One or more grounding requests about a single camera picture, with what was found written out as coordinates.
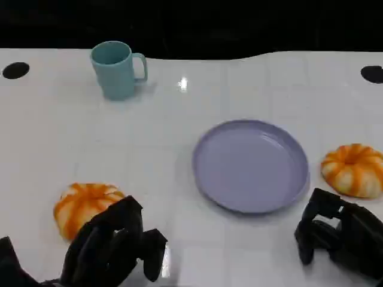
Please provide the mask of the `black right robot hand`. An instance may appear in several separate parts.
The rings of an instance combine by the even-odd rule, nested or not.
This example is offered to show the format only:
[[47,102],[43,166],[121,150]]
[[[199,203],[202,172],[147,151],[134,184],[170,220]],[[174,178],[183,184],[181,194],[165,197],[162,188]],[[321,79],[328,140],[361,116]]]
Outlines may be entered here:
[[365,207],[315,188],[294,236],[303,265],[323,249],[337,265],[382,286],[382,221]]

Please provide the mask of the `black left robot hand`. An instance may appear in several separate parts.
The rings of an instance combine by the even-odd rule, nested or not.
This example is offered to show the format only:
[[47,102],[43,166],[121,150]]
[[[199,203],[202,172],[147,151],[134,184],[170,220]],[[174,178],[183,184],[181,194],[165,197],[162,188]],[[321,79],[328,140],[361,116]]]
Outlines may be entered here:
[[63,286],[119,286],[139,260],[144,276],[155,282],[166,243],[158,229],[143,229],[142,206],[127,196],[83,225],[66,252],[59,282]]

